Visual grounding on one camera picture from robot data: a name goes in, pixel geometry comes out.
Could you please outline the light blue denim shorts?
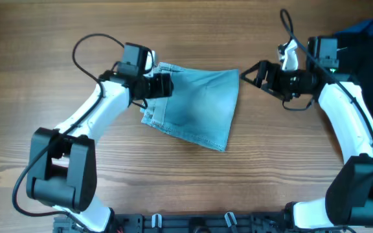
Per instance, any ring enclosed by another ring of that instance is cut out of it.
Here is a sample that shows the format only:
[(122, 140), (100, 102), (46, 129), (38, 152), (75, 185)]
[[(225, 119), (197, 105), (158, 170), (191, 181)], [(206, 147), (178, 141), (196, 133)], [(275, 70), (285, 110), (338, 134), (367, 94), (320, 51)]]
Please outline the light blue denim shorts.
[(171, 97), (148, 100), (141, 122), (163, 133), (224, 152), (239, 93), (239, 70), (204, 71), (161, 62), (169, 74)]

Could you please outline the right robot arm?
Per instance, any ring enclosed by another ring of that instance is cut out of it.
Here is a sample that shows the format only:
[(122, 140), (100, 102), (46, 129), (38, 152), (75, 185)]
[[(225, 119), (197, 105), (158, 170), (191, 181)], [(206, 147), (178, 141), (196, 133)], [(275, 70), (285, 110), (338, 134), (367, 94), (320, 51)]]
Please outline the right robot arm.
[(373, 36), (312, 37), (304, 69), (298, 46), (293, 39), (279, 46), (279, 63), (253, 65), (250, 83), (282, 102), (310, 95), (331, 123), (344, 164), (323, 198), (286, 208), (286, 228), (373, 228)]

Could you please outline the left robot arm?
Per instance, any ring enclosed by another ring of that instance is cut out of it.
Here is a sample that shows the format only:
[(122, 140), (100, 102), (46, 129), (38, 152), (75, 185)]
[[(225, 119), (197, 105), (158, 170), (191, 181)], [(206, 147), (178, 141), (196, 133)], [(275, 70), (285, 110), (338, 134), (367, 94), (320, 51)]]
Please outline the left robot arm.
[(168, 74), (155, 72), (156, 55), (126, 43), (122, 59), (95, 78), (90, 97), (53, 129), (39, 128), (31, 140), (28, 165), (21, 176), (28, 198), (53, 207), (82, 232), (111, 232), (114, 212), (95, 195), (95, 147), (105, 129), (127, 108), (149, 99), (169, 97)]

